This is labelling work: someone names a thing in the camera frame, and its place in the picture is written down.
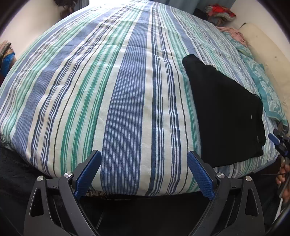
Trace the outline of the person right hand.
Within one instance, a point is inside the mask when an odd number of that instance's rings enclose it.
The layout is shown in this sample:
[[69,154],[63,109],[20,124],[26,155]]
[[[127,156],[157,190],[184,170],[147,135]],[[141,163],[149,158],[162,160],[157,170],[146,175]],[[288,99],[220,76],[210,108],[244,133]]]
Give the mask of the person right hand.
[[[281,164],[281,167],[279,169],[278,172],[278,176],[276,178],[276,183],[280,186],[282,183],[285,182],[285,175],[289,173],[289,165],[286,164],[285,162],[283,162]],[[283,193],[282,193],[282,199],[284,203],[287,203],[289,201],[289,196],[290,196],[290,192],[289,192],[289,184],[287,184],[286,188],[284,189]]]

